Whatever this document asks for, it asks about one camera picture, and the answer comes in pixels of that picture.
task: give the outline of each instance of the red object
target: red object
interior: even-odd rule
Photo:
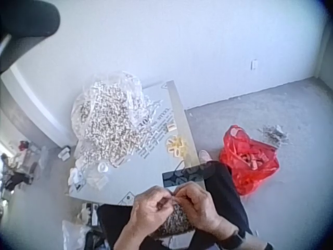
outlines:
[[[279,168],[276,158],[277,148],[249,138],[241,127],[232,125],[223,137],[224,148],[220,153],[220,162],[232,170],[237,192],[246,195]]]

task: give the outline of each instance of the wristwatch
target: wristwatch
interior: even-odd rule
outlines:
[[[245,231],[239,229],[236,234],[233,234],[229,238],[219,241],[218,245],[223,249],[236,249],[238,248],[245,240]]]

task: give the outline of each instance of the electrical outlet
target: electrical outlet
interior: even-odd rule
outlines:
[[[252,60],[251,62],[251,70],[256,70],[258,67],[258,60]]]

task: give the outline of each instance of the person's left hand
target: person's left hand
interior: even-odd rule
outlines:
[[[127,226],[145,238],[155,232],[172,212],[170,191],[160,186],[153,186],[135,197]]]

